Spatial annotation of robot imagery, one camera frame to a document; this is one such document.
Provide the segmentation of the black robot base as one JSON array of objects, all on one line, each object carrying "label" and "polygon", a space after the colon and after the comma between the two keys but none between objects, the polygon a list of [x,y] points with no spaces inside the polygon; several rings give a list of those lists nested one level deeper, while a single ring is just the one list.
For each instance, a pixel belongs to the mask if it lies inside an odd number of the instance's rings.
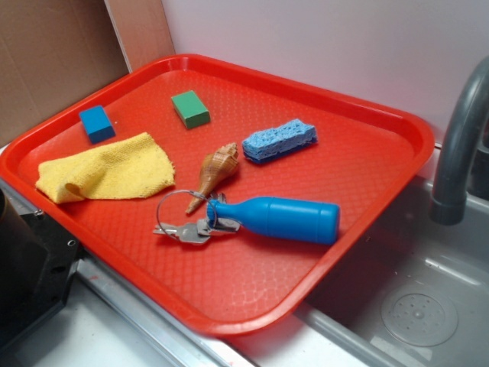
[{"label": "black robot base", "polygon": [[1,193],[1,351],[62,310],[79,240],[46,213],[19,214]]}]

